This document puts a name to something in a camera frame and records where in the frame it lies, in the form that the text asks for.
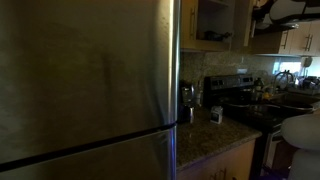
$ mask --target white object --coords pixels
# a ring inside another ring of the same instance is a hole
[[[298,150],[291,165],[289,180],[318,180],[320,177],[320,115],[286,119],[281,126],[284,139]]]
[[[221,106],[213,106],[211,108],[210,122],[221,124],[223,108]]]

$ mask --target oven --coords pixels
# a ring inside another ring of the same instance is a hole
[[[223,115],[262,132],[256,139],[250,179],[288,176],[291,160],[297,150],[282,138],[280,128],[284,119],[293,114],[283,113],[280,106],[252,100],[251,75],[205,77],[203,105],[222,106]]]

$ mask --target tile backsplash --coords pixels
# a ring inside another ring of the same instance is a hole
[[[247,74],[261,77],[270,83],[276,58],[241,54],[236,52],[193,53],[182,52],[180,57],[180,80],[196,85],[205,76],[232,75],[237,69],[247,69]]]

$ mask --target stainless steel refrigerator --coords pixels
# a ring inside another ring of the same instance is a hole
[[[175,179],[178,0],[0,0],[0,179]]]

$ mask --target window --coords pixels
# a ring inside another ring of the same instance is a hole
[[[273,74],[284,72],[289,70],[290,73],[295,76],[299,76],[301,70],[301,59],[300,58],[284,58],[277,57],[273,66]]]
[[[312,63],[309,68],[306,69],[305,73],[307,76],[320,77],[320,57],[313,57]]]

